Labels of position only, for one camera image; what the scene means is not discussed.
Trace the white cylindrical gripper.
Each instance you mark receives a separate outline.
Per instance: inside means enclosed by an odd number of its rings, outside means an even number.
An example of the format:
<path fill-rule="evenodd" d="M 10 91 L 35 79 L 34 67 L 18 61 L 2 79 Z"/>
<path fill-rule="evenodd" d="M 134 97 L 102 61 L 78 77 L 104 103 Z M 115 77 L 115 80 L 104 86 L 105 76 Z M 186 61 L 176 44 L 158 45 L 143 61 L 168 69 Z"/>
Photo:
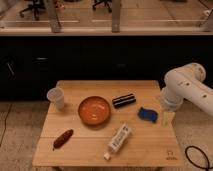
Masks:
<path fill-rule="evenodd" d="M 160 92 L 160 103 L 162 107 L 167 110 L 163 112 L 162 125 L 168 126 L 174 119 L 175 113 L 182 105 L 182 98 L 164 87 Z"/>

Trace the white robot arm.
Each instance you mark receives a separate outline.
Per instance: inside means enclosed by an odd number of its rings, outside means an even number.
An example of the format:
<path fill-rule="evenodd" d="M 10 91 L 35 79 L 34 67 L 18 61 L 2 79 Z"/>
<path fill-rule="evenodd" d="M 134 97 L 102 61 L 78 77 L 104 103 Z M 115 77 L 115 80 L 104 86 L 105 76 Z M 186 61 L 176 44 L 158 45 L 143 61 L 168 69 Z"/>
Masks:
<path fill-rule="evenodd" d="M 203 81 L 206 70 L 199 63 L 189 63 L 168 71 L 164 76 L 165 86 L 161 89 L 159 101 L 163 109 L 162 125 L 171 124 L 176 111 L 184 100 L 188 100 L 203 112 L 213 117 L 213 88 Z"/>

